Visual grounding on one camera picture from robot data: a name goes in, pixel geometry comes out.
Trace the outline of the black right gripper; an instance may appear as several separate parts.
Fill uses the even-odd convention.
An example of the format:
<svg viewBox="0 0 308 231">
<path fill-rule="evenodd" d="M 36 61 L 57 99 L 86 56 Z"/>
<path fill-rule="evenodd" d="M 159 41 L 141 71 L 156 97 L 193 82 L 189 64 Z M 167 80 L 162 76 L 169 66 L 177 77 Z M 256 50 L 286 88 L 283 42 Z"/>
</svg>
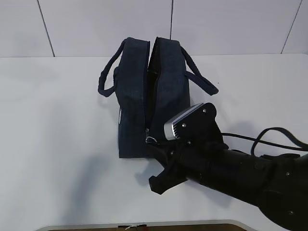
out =
<svg viewBox="0 0 308 231">
<path fill-rule="evenodd" d="M 202 178 L 209 160 L 229 147 L 223 141 L 207 139 L 184 139 L 172 141 L 147 141 L 149 149 L 164 168 L 157 176 L 149 178 L 151 191 L 163 194 L 187 181 Z"/>
</svg>

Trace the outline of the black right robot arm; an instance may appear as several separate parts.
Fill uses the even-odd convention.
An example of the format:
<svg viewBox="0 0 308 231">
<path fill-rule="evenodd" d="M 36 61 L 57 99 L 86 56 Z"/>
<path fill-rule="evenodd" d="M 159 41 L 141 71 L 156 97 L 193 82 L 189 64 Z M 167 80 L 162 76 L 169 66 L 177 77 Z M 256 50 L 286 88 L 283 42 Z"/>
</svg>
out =
<svg viewBox="0 0 308 231">
<path fill-rule="evenodd" d="M 298 154 L 253 156 L 222 141 L 150 142 L 163 166 L 149 178 L 163 194 L 187 180 L 256 206 L 275 224 L 291 231 L 308 228 L 308 157 Z"/>
</svg>

